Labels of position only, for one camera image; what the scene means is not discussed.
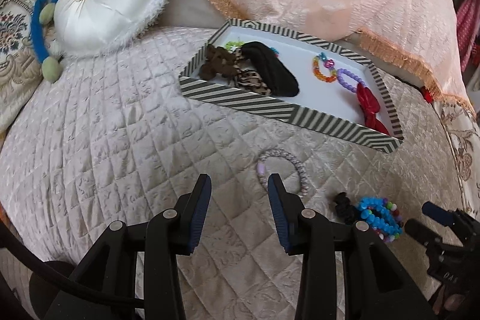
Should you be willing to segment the black hair scrunchie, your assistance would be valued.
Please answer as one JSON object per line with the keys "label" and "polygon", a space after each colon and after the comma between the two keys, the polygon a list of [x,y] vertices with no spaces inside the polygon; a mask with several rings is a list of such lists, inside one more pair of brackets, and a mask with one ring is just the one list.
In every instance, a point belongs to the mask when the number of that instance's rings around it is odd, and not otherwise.
{"label": "black hair scrunchie", "polygon": [[260,74],[272,95],[295,97],[299,94],[299,83],[294,75],[278,59],[274,51],[259,41],[247,42],[240,47],[241,56],[250,61]]}

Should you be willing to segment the small black hair clip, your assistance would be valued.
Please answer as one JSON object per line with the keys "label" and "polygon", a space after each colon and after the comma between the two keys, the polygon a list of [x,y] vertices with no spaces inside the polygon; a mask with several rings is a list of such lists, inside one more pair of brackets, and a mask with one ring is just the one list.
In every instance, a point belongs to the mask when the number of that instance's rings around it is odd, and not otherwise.
{"label": "small black hair clip", "polygon": [[352,226],[360,220],[360,210],[352,204],[345,192],[338,193],[334,197],[333,202],[335,203],[334,208],[338,218],[346,225]]}

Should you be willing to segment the floral bed edge cover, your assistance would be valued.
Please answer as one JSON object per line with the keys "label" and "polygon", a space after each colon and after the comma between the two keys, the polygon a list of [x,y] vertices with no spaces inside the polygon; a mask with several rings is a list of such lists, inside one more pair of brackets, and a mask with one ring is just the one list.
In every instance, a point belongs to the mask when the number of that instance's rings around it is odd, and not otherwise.
{"label": "floral bed edge cover", "polygon": [[433,104],[447,133],[459,178],[464,210],[479,220],[480,144],[479,127],[473,116],[456,103]]}

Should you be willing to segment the red satin bow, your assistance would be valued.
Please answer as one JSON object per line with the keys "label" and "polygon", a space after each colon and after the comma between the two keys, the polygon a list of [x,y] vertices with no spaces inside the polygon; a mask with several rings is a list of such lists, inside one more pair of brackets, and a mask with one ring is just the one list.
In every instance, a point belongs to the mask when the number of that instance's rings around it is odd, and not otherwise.
{"label": "red satin bow", "polygon": [[360,109],[364,114],[365,126],[374,131],[389,135],[390,133],[385,125],[377,119],[377,114],[380,112],[381,107],[371,90],[359,83],[356,87],[356,97],[360,104]]}

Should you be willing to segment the red object under blanket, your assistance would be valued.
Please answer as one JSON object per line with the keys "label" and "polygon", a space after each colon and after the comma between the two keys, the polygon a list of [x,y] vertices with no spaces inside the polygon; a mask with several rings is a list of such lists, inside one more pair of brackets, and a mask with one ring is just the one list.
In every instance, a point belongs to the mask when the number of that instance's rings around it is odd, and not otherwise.
{"label": "red object under blanket", "polygon": [[421,91],[421,94],[422,94],[422,97],[429,103],[429,104],[432,104],[434,102],[434,99],[432,98],[431,96],[431,93],[429,92],[429,90],[423,86],[420,88],[420,91]]}

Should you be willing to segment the quilted beige bedspread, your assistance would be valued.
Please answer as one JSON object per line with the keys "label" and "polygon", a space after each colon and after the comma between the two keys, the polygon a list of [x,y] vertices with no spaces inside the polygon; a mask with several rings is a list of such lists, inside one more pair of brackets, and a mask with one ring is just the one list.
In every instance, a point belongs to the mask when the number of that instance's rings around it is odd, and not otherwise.
{"label": "quilted beige bedspread", "polygon": [[292,319],[301,260],[278,242],[256,162],[284,149],[304,163],[307,207],[335,217],[333,197],[391,199],[404,218],[462,194],[439,116],[385,77],[404,141],[384,154],[300,127],[182,97],[179,71],[212,31],[160,28],[124,52],[66,60],[39,85],[1,151],[1,203],[43,260],[77,263],[114,220],[144,223],[202,173],[212,198],[202,240],[179,259],[189,319]]}

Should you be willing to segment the pink dotted hanging garment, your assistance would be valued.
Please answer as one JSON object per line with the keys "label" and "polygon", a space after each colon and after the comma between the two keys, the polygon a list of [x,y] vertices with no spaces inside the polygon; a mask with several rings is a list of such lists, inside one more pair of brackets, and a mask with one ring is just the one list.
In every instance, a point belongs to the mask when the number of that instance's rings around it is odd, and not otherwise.
{"label": "pink dotted hanging garment", "polygon": [[478,32],[479,0],[464,0],[456,13],[456,36],[462,72],[468,66]]}

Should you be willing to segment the striped white tray box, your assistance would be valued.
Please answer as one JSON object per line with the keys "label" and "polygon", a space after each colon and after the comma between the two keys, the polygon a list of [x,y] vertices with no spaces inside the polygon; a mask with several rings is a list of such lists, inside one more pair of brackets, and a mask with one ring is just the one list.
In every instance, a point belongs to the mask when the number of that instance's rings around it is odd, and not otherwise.
{"label": "striped white tray box", "polygon": [[290,28],[229,19],[179,75],[181,93],[391,153],[404,140],[371,60]]}

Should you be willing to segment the floral embroidered cushion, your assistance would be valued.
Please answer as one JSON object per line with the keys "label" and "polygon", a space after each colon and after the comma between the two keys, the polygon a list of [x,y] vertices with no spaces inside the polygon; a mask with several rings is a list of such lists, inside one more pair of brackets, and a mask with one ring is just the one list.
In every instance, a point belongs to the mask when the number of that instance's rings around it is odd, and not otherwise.
{"label": "floral embroidered cushion", "polygon": [[1,4],[1,134],[13,124],[44,76],[55,82],[63,68],[53,23],[42,27],[40,40],[46,64],[38,61],[31,40],[31,20],[37,0],[6,0]]}

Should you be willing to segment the leopard print brown bow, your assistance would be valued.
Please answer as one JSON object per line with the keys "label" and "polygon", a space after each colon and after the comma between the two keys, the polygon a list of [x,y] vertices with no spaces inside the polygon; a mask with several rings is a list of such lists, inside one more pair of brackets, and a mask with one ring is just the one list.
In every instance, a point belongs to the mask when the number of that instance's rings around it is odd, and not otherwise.
{"label": "leopard print brown bow", "polygon": [[243,60],[244,57],[238,49],[230,53],[224,47],[208,44],[206,60],[199,69],[199,78],[210,81],[216,76],[221,76],[233,87],[243,88],[262,96],[271,96],[271,89],[257,71],[241,68]]}

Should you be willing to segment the blue plush headband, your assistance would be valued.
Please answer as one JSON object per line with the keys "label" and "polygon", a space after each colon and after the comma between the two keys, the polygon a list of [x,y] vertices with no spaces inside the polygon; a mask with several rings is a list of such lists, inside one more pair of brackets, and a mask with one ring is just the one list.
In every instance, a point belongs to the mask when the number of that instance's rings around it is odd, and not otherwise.
{"label": "blue plush headband", "polygon": [[31,24],[30,24],[30,36],[32,40],[33,50],[40,63],[43,63],[49,56],[49,52],[44,43],[42,25],[40,22],[41,11],[44,6],[48,6],[50,3],[53,6],[56,5],[58,0],[36,0],[33,7]]}

